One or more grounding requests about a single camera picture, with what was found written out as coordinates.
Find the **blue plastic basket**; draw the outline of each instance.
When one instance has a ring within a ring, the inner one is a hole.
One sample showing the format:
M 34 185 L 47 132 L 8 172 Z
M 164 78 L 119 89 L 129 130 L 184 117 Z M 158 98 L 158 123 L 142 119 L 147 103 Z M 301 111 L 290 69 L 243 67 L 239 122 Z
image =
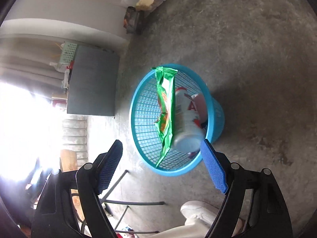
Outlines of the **blue plastic basket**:
M 189 95 L 202 93 L 208 109 L 206 139 L 214 142 L 224 127 L 224 113 L 220 104 L 211 97 L 209 89 L 198 74 L 191 69 L 166 64 L 164 67 L 177 69 L 175 87 L 185 87 Z M 130 108 L 131 132 L 135 146 L 143 162 L 154 172 L 164 176 L 179 176 L 192 170 L 201 160 L 200 152 L 190 159 L 186 153 L 170 150 L 160 165 L 155 165 L 160 157 L 162 142 L 154 122 L 160 115 L 155 70 L 150 71 L 138 85 Z

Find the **white wall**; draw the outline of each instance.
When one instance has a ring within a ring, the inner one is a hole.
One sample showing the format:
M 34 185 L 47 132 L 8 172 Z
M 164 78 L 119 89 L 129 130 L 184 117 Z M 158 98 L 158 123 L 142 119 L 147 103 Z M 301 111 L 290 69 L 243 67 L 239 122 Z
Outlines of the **white wall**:
M 129 41 L 121 0 L 17 0 L 0 28 L 13 34 L 56 36 L 118 50 Z

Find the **person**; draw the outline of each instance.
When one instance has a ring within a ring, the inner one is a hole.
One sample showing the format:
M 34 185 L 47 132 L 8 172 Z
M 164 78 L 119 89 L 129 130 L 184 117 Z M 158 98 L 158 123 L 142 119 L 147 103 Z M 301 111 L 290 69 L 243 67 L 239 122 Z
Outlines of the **person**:
M 208 203 L 188 201 L 180 208 L 180 212 L 186 218 L 185 224 L 154 234 L 151 238 L 204 238 L 218 211 L 219 209 Z M 243 221 L 239 218 L 232 236 L 238 234 L 242 227 Z

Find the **basket rim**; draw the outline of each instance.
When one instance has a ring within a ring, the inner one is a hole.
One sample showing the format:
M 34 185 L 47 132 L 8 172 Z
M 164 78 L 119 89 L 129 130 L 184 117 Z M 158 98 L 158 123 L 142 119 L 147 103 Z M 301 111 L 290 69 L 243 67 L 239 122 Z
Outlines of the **basket rim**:
M 168 67 L 168 68 L 174 68 L 176 70 L 184 72 L 185 74 L 187 74 L 189 77 L 191 77 L 197 83 L 197 85 L 199 86 L 199 88 L 202 91 L 202 94 L 204 95 L 204 98 L 206 101 L 206 106 L 208 109 L 208 127 L 207 127 L 207 132 L 206 132 L 206 139 L 211 141 L 214 126 L 215 126 L 215 110 L 214 110 L 214 105 L 212 102 L 213 98 L 211 97 L 211 94 L 210 94 L 210 91 L 209 91 L 207 85 L 205 84 L 205 82 L 201 79 L 201 77 L 196 72 L 194 72 L 193 70 L 191 70 L 190 68 L 188 68 L 186 66 L 182 66 L 179 64 L 164 64 L 161 66 Z M 147 80 L 149 78 L 151 78 L 153 75 L 155 76 L 155 70 L 151 70 L 147 75 L 145 75 L 145 77 L 141 80 L 141 82 L 137 86 L 137 88 L 134 92 L 133 98 L 132 98 L 130 112 L 129 112 L 129 125 L 130 125 L 131 133 L 133 136 L 133 143 L 134 143 L 134 145 L 139 153 L 141 160 L 152 171 L 154 171 L 157 174 L 163 175 L 163 176 L 179 176 L 179 175 L 182 175 L 182 174 L 185 174 L 185 173 L 191 171 L 193 168 L 195 168 L 200 163 L 200 161 L 202 160 L 202 156 L 201 156 L 200 152 L 186 166 L 179 168 L 179 169 L 176 169 L 176 170 L 167 170 L 167 169 L 163 169 L 160 167 L 155 168 L 153 166 L 153 163 L 147 158 L 147 156 L 142 151 L 140 144 L 138 142 L 135 142 L 135 140 L 137 140 L 137 136 L 136 136 L 136 131 L 135 131 L 135 121 L 132 118 L 132 115 L 134 115 L 134 113 L 135 113 L 135 107 L 137 104 L 137 100 L 140 96 L 141 91 L 143 90 L 143 87 L 147 84 Z

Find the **curtain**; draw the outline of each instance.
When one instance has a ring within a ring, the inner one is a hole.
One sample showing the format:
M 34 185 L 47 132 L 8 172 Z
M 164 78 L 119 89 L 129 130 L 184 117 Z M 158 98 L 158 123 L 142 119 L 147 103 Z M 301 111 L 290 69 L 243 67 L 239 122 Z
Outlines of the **curtain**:
M 62 94 L 64 74 L 50 66 L 58 62 L 60 43 L 36 38 L 0 39 L 0 82 L 51 99 Z

